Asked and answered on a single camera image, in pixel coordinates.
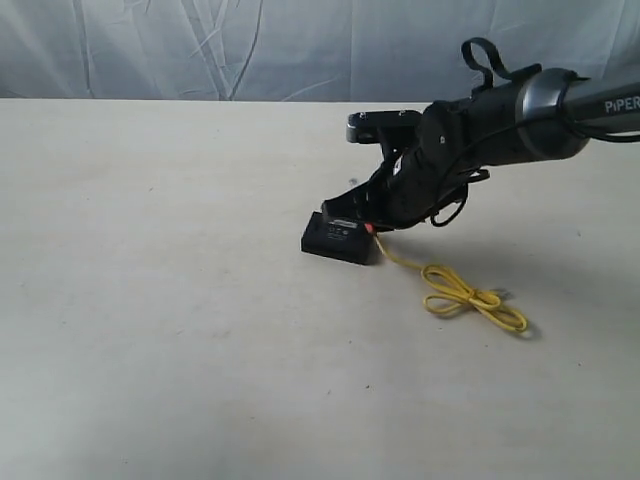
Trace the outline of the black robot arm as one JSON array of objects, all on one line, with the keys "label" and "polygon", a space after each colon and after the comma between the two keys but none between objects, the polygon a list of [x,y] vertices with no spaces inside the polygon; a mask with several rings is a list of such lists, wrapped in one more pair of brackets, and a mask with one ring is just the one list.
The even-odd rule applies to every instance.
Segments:
[{"label": "black robot arm", "polygon": [[346,137],[380,145],[383,160],[366,182],[323,202],[326,218],[382,231],[441,226],[439,213],[463,206],[491,167],[568,159],[590,140],[637,142],[639,73],[587,79],[546,69],[424,111],[356,112]]}]

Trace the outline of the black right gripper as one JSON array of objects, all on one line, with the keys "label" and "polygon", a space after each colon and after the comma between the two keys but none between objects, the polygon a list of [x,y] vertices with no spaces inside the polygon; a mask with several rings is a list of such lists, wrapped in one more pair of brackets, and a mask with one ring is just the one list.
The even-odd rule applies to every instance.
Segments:
[{"label": "black right gripper", "polygon": [[368,219],[368,233],[411,228],[466,201],[468,174],[452,171],[452,160],[445,150],[410,147],[382,176],[324,200],[321,213],[329,219]]}]

